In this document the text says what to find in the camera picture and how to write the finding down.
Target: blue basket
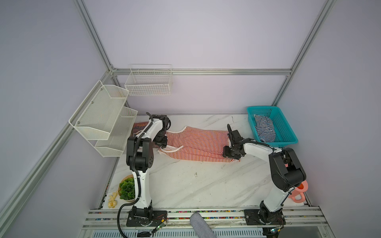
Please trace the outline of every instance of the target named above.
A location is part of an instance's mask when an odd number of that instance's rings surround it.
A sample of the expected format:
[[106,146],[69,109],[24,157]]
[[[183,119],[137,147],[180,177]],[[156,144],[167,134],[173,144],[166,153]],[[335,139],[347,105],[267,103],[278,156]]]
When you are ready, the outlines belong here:
[[272,147],[284,147],[291,144],[296,144],[298,139],[295,133],[292,131],[285,116],[279,107],[271,106],[255,106],[248,107],[247,112],[249,114],[249,124],[254,134],[254,139],[260,141],[257,130],[255,129],[254,115],[261,115],[269,117],[274,123],[275,133],[277,134],[275,142],[266,143]]

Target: white wire basket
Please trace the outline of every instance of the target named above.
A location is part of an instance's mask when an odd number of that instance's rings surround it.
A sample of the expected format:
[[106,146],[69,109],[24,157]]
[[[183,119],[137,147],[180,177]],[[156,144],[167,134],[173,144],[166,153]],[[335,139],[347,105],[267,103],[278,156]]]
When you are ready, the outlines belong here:
[[130,96],[171,95],[172,65],[130,64],[130,69],[125,83]]
[[108,140],[127,96],[128,90],[124,88],[102,84],[72,126],[86,140]]
[[122,107],[110,137],[106,141],[97,141],[94,148],[103,157],[120,157],[126,148],[138,111]]
[[127,145],[138,111],[125,107],[128,90],[98,81],[92,92],[69,119],[74,127],[103,157],[120,157]]

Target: pink cup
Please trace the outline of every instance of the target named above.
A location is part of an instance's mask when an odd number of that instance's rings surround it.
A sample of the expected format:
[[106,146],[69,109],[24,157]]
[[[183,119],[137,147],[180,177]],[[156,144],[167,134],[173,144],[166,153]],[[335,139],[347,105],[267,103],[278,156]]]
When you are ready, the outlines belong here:
[[[304,192],[307,191],[307,189],[308,189],[308,183],[307,181],[303,181],[301,185],[296,187],[294,191],[292,191],[291,195],[289,195],[288,197],[291,198],[296,203],[302,203],[306,200],[306,197],[304,196]],[[302,198],[296,199],[295,197],[298,195],[300,195]]]

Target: marble table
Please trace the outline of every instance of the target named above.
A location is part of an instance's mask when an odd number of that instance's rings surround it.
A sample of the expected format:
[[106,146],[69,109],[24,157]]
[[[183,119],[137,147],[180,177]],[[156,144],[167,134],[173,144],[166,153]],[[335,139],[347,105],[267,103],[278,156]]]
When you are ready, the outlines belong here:
[[[169,115],[171,131],[184,126],[200,129],[238,130],[243,138],[253,138],[248,115]],[[136,122],[148,121],[137,116]],[[125,154],[120,157],[108,188],[103,209],[109,195],[117,191],[120,181],[132,174],[126,165]],[[272,188],[268,162],[245,155],[240,162],[216,163],[177,160],[159,154],[154,149],[154,164],[150,170],[150,193],[154,208],[233,208],[259,206]],[[117,196],[117,206],[125,203]],[[303,206],[287,199],[285,206]]]

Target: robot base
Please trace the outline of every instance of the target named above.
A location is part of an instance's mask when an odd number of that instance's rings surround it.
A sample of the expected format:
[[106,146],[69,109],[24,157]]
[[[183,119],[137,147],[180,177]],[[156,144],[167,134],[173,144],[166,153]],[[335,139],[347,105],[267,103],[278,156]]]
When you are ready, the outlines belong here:
[[152,221],[137,219],[132,216],[132,211],[128,213],[127,227],[157,227],[162,223],[162,219],[167,219],[167,211],[153,211]]
[[274,214],[274,216],[271,217],[271,219],[268,219],[267,223],[265,224],[261,220],[261,216],[259,214],[259,209],[247,209],[243,211],[245,214],[246,219],[246,225],[284,225],[286,224],[285,218],[283,216],[283,213],[277,212],[277,214]]

